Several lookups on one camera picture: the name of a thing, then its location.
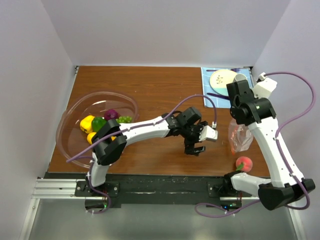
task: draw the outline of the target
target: transparent bowl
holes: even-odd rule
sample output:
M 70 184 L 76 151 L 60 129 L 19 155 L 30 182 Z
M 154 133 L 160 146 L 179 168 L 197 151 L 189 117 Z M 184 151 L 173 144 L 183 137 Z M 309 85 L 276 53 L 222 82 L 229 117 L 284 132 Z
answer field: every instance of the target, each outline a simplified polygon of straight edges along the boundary
M 103 117 L 109 109 L 116 110 L 120 116 L 132 117 L 132 122 L 139 117 L 137 102 L 130 96 L 107 90 L 88 93 L 63 113 L 55 135 L 58 150 L 69 159 L 89 147 L 87 134 L 80 130 L 80 121 L 88 115 Z M 92 156 L 92 151 L 84 156 Z M 73 161 L 84 168 L 90 167 L 89 162 L 89 159 Z

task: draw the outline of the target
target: wall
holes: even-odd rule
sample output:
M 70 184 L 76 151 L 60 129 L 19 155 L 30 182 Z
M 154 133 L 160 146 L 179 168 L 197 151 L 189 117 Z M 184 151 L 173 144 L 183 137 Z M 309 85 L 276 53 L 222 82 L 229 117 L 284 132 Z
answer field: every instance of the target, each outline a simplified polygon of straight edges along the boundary
M 253 66 L 290 0 L 42 0 L 75 65 Z
M 319 15 L 318 0 L 292 0 L 254 65 L 254 74 L 292 71 L 306 77 L 319 92 Z M 310 90 L 305 83 L 284 75 L 273 79 L 278 85 L 270 99 L 280 122 L 302 112 L 310 104 Z M 306 178 L 313 178 L 318 188 L 320 186 L 319 117 L 318 100 L 311 113 L 289 124 L 282 131 L 298 167 Z M 311 207 L 299 213 L 308 239 L 313 240 L 318 239 L 320 234 L 319 190 L 316 189 L 310 196 Z
M 18 239 L 48 167 L 72 63 L 40 0 L 0 1 L 0 239 Z

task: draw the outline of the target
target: red apple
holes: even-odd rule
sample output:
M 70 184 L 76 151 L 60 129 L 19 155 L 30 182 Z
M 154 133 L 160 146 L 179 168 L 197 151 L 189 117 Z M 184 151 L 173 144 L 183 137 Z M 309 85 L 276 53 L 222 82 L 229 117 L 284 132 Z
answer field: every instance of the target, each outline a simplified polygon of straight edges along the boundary
M 247 156 L 241 156 L 235 161 L 235 166 L 238 168 L 240 165 L 243 167 L 240 169 L 241 171 L 248 173 L 251 171 L 253 162 L 252 160 Z

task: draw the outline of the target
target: plastic bag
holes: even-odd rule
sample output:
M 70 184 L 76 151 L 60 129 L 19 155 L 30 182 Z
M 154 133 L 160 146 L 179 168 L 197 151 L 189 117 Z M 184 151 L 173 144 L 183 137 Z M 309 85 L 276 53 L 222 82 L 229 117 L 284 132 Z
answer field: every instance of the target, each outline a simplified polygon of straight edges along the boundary
M 247 126 L 238 125 L 235 119 L 232 119 L 228 128 L 228 139 L 233 154 L 246 151 L 250 147 L 254 136 Z

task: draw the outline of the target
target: wooden table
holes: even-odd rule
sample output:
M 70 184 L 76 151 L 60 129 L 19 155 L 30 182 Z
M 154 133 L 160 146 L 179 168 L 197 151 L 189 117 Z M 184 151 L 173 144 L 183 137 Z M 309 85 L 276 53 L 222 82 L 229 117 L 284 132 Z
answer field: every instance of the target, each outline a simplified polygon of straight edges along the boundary
M 109 89 L 127 93 L 138 103 L 139 121 L 150 120 L 168 113 L 184 98 L 202 93 L 200 68 L 193 67 L 113 67 L 81 66 L 69 100 L 69 106 L 87 92 Z M 202 119 L 211 122 L 213 108 L 204 107 L 202 98 L 192 98 L 181 106 L 184 111 L 195 106 Z M 121 158 L 110 168 L 117 174 L 164 174 L 223 176 L 235 170 L 239 156 L 253 160 L 254 176 L 269 176 L 266 162 L 257 142 L 250 149 L 231 154 L 228 142 L 229 109 L 217 109 L 217 142 L 205 142 L 206 151 L 199 156 L 184 154 L 181 136 L 154 138 L 126 147 Z M 49 172 L 87 172 L 66 159 L 55 148 Z

